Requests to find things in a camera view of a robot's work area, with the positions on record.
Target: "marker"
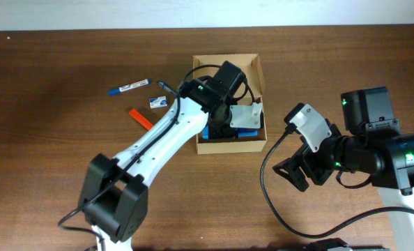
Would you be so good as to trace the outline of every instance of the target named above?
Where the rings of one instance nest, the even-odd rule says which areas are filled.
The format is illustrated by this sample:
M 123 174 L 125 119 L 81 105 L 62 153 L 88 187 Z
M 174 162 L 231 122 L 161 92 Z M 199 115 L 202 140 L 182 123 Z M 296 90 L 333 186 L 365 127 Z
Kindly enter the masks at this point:
M 173 88 L 171 88 L 168 84 L 165 84 L 164 82 L 162 82 L 162 81 L 159 81 L 158 80 L 158 84 L 159 84 L 159 86 L 160 87 L 162 87 L 165 91 L 168 91 L 168 92 L 170 92 L 171 94 L 173 94 L 173 96 L 175 96 L 175 97 L 177 97 L 178 96 L 178 94 L 173 90 Z
M 142 81 L 135 82 L 134 84 L 127 84 L 125 86 L 112 89 L 111 91 L 108 91 L 108 95 L 110 95 L 110 96 L 117 95 L 121 92 L 129 91 L 131 89 L 141 87 L 141 86 L 144 86 L 144 85 L 147 85 L 147 84 L 150 84 L 150 83 L 151 83 L 151 79 L 144 79 Z

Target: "white label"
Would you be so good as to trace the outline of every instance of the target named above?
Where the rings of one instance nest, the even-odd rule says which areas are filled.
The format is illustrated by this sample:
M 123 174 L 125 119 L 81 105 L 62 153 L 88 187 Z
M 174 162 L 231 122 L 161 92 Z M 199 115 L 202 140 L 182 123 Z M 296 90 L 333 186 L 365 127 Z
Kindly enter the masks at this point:
M 159 108 L 159 107 L 166 107 L 166 106 L 167 106 L 167 97 L 162 96 L 158 98 L 150 98 L 151 108 Z
M 125 85 L 125 86 L 119 87 L 118 89 L 119 89 L 121 92 L 122 92 L 122 91 L 128 91 L 128 90 L 131 90 L 131 89 L 134 89 L 134 88 L 140 87 L 140 86 L 144 86 L 144 85 L 146 85 L 146 84 L 150 84 L 150 83 L 148 83 L 148 79 L 145 79 L 145 80 L 142 80 L 142 81 L 136 82 L 136 83 L 134 83 L 134 84 L 127 84 L 127 85 Z

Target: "wooden table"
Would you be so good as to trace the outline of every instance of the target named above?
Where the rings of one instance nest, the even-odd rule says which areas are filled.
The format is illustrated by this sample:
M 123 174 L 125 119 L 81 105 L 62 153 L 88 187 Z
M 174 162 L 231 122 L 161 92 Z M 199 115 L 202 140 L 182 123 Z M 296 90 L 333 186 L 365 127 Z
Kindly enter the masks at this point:
M 259 185 L 266 152 L 298 103 L 311 104 L 344 131 L 339 94 L 390 90 L 403 133 L 414 132 L 414 25 L 303 26 L 0 32 L 0 250 L 75 250 L 88 234 L 56 227 L 73 209 L 97 153 L 113 156 L 145 130 L 127 114 L 167 95 L 156 84 L 109 97 L 113 87 L 147 77 L 176 86 L 196 54 L 259 53 L 268 143 L 260 153 L 197 155 L 194 139 L 167 163 L 150 189 L 148 215 L 133 246 L 234 249 L 291 245 L 299 238 L 276 220 Z M 154 109 L 156 118 L 166 112 Z M 300 146 L 291 135 L 269 166 Z M 345 190 L 334 178 L 298 192 L 268 168 L 266 185 L 292 227 L 318 234 L 380 207 L 376 188 Z M 346 183 L 364 180 L 347 175 Z M 86 227 L 82 215 L 72 220 Z M 386 214 L 332 237 L 394 248 Z

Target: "orange marker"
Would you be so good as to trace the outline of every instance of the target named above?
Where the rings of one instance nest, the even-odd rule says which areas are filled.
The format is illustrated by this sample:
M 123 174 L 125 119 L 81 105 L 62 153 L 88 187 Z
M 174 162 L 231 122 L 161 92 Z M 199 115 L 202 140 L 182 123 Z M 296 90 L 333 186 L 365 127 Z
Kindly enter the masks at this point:
M 145 119 L 142 114 L 140 114 L 136 109 L 132 109 L 130 112 L 128 112 L 130 116 L 137 122 L 139 122 L 145 129 L 150 130 L 153 128 L 153 124 L 148 121 L 148 119 Z

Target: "brown cardboard box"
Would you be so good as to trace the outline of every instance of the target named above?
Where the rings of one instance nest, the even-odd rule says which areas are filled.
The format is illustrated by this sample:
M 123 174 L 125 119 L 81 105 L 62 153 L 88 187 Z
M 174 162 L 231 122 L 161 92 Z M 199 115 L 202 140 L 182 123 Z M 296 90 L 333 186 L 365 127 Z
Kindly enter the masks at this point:
M 257 103 L 263 102 L 263 92 L 266 87 L 261 70 L 260 58 L 258 54 L 228 54 L 228 55 L 203 55 L 193 56 L 193 68 L 206 64 L 222 65 L 224 61 L 241 68 L 246 74 L 249 87 L 254 93 Z M 217 72 L 217 68 L 202 68 L 194 72 L 193 77 L 201 77 L 205 75 L 213 76 Z M 240 97 L 245 91 L 242 84 L 235 94 Z M 252 98 L 247 92 L 246 96 L 238 101 L 239 105 L 251 105 Z M 267 141 L 266 135 L 266 118 L 264 119 L 264 127 L 258 131 L 255 137 L 244 137 L 240 139 L 203 139 L 202 132 L 196 136 L 196 144 L 198 154 L 206 153 L 242 153 L 255 152 L 263 150 Z

